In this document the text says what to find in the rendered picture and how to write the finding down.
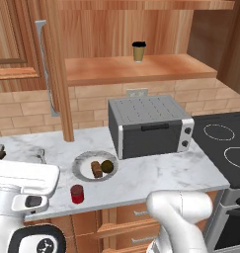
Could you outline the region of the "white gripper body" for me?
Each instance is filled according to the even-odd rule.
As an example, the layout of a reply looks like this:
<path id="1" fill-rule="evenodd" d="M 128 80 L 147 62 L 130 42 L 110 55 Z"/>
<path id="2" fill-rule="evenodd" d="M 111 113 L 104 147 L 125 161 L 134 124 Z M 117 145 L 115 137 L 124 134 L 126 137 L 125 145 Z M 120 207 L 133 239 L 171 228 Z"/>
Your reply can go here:
<path id="1" fill-rule="evenodd" d="M 14 185 L 24 194 L 51 198 L 60 170 L 55 165 L 0 160 L 0 185 Z"/>

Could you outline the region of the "grey white plate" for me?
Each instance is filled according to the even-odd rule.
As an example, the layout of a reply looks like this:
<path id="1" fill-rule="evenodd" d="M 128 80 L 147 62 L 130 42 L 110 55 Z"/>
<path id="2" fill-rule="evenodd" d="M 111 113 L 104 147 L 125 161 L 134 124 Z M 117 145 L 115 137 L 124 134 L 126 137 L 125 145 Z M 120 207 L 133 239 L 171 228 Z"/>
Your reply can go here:
<path id="1" fill-rule="evenodd" d="M 114 165 L 114 170 L 107 174 L 104 173 L 101 178 L 96 178 L 93 175 L 91 163 L 98 161 L 99 163 L 105 160 L 110 160 Z M 72 164 L 72 173 L 75 177 L 85 182 L 103 182 L 112 178 L 118 171 L 119 164 L 117 158 L 110 152 L 98 150 L 98 151 L 87 151 L 80 154 L 75 158 Z"/>

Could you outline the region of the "red jam jar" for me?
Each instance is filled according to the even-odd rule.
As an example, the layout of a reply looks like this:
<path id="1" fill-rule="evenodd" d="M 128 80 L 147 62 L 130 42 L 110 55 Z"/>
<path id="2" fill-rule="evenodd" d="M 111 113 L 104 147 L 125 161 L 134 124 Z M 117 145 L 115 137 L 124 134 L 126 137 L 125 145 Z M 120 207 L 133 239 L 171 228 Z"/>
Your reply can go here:
<path id="1" fill-rule="evenodd" d="M 81 185 L 72 186 L 70 193 L 74 204 L 81 204 L 84 201 L 84 189 Z"/>

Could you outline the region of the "brown bread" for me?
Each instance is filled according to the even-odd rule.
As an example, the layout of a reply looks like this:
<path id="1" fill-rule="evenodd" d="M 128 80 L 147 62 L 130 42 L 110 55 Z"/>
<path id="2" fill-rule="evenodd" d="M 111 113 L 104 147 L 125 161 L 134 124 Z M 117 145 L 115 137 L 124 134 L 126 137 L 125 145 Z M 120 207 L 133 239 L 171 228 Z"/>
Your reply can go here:
<path id="1" fill-rule="evenodd" d="M 95 178 L 102 178 L 103 177 L 103 171 L 101 168 L 101 165 L 98 161 L 93 161 L 91 163 L 91 169 L 93 172 L 93 175 Z"/>

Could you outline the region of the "dark green avocado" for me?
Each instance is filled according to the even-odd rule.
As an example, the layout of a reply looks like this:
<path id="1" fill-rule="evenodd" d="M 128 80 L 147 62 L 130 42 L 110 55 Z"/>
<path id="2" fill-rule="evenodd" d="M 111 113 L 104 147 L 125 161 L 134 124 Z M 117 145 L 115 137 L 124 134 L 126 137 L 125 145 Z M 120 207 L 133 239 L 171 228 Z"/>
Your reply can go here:
<path id="1" fill-rule="evenodd" d="M 104 173 L 111 173 L 114 170 L 114 164 L 110 160 L 105 160 L 101 164 L 101 168 Z"/>

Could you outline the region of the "wooden base cabinet door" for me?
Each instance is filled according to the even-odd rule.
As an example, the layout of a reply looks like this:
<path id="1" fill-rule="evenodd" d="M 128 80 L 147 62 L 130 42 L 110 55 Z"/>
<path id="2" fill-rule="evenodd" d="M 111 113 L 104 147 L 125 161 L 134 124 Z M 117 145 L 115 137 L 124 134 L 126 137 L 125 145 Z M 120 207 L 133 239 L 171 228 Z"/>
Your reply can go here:
<path id="1" fill-rule="evenodd" d="M 101 223 L 96 211 L 48 218 L 66 238 L 66 253 L 101 253 L 101 242 L 95 237 Z"/>

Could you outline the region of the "panelled wooden cabinet door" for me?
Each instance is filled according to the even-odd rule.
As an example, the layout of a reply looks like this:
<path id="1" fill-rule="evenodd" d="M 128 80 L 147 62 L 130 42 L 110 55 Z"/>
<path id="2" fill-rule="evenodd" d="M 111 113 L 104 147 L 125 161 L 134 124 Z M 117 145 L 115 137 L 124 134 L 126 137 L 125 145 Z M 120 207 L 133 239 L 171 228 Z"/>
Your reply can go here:
<path id="1" fill-rule="evenodd" d="M 0 93 L 45 90 L 39 0 L 0 0 Z"/>

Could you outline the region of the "wooden drawer front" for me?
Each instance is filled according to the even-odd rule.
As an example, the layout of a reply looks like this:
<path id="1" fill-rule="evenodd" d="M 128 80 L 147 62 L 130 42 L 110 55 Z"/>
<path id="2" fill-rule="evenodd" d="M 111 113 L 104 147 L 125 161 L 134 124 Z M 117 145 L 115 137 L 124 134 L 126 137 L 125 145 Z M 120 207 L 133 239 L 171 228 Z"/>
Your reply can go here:
<path id="1" fill-rule="evenodd" d="M 150 226 L 147 228 L 137 229 L 132 232 L 123 233 L 116 236 L 117 240 L 117 249 L 123 249 L 127 247 L 139 246 L 145 243 L 150 243 L 150 241 L 140 242 L 140 243 L 132 243 L 131 238 L 139 239 L 144 237 L 156 237 L 159 232 L 158 226 Z"/>
<path id="2" fill-rule="evenodd" d="M 146 211 L 146 204 L 135 204 L 129 206 L 122 206 L 117 208 L 117 224 L 123 224 L 128 222 L 135 222 L 140 220 L 149 219 L 147 215 L 134 215 L 133 211 Z"/>

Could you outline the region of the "grey toaster oven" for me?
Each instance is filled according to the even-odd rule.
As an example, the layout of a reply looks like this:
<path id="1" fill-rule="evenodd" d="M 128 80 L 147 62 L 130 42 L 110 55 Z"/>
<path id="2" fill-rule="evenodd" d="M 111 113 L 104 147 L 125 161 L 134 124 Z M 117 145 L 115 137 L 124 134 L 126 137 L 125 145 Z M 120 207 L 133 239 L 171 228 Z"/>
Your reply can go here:
<path id="1" fill-rule="evenodd" d="M 185 152 L 194 119 L 170 96 L 125 97 L 108 101 L 109 130 L 119 159 Z M 168 129 L 141 131 L 141 126 L 169 124 Z M 190 134 L 185 128 L 192 129 Z M 186 140 L 188 146 L 182 145 Z"/>

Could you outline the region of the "paper coffee cup black lid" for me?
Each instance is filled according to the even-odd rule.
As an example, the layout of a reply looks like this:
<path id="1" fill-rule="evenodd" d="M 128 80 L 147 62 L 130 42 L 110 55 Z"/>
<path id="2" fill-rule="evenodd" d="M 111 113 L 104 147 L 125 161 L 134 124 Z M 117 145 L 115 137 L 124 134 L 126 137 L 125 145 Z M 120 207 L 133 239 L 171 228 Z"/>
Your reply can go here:
<path id="1" fill-rule="evenodd" d="M 146 48 L 146 42 L 133 42 L 132 48 L 133 48 L 133 60 L 135 62 L 141 62 Z"/>

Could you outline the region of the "black hob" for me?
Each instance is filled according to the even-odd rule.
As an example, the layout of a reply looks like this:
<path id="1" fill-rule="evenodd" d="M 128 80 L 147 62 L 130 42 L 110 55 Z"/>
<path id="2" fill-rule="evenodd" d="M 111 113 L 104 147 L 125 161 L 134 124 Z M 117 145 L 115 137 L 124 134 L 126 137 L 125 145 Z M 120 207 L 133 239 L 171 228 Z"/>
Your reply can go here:
<path id="1" fill-rule="evenodd" d="M 240 189 L 240 112 L 194 116 L 194 141 L 227 179 Z"/>

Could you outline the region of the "steel oven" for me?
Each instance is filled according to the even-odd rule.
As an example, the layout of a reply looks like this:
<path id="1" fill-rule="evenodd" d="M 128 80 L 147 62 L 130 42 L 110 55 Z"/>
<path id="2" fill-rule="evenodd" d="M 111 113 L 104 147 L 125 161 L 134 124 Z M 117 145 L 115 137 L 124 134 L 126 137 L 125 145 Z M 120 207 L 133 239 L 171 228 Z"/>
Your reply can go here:
<path id="1" fill-rule="evenodd" d="M 203 237 L 208 253 L 240 253 L 240 189 L 218 192 Z"/>

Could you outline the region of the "wooden wall cabinet door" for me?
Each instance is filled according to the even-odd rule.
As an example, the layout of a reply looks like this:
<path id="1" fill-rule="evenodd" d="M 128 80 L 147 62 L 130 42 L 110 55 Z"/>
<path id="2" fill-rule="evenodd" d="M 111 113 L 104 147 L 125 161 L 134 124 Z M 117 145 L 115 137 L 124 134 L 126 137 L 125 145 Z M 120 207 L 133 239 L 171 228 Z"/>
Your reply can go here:
<path id="1" fill-rule="evenodd" d="M 61 127 L 65 141 L 74 140 L 66 68 L 58 12 L 58 0 L 39 0 L 40 16 L 46 20 L 43 28 L 49 87 L 54 108 L 60 112 Z"/>

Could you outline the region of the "white wall socket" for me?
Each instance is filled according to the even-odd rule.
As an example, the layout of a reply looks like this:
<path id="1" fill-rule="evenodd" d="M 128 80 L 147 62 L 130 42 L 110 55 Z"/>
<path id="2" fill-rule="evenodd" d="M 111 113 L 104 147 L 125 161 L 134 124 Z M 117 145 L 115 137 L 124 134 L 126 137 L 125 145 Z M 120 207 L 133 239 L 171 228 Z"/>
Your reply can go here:
<path id="1" fill-rule="evenodd" d="M 144 97 L 148 94 L 147 88 L 140 88 L 140 89 L 127 89 L 126 96 L 127 97 Z"/>

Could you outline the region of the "wooden wall cabinet with shelf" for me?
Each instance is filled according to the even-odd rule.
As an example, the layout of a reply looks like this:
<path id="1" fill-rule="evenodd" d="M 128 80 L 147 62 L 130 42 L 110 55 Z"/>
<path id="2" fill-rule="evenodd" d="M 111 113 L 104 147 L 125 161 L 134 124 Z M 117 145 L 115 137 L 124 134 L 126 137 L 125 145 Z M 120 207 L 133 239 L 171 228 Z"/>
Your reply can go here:
<path id="1" fill-rule="evenodd" d="M 235 0 L 58 0 L 67 84 L 214 78 L 188 55 L 195 11 L 231 11 Z M 146 42 L 141 62 L 133 42 Z"/>

